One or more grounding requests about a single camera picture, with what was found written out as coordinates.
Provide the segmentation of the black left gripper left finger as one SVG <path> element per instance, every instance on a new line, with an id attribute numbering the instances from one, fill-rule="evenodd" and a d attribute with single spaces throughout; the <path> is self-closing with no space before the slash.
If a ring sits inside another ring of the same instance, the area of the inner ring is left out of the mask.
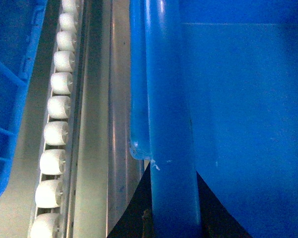
<path id="1" fill-rule="evenodd" d="M 154 237 L 150 166 L 145 169 L 129 205 L 108 237 Z"/>

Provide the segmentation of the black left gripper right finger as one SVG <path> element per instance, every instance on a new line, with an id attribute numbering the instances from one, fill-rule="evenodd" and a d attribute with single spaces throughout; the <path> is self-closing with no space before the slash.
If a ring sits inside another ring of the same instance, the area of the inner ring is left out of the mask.
<path id="1" fill-rule="evenodd" d="M 197 174 L 203 238 L 250 238 L 246 229 L 227 211 Z"/>

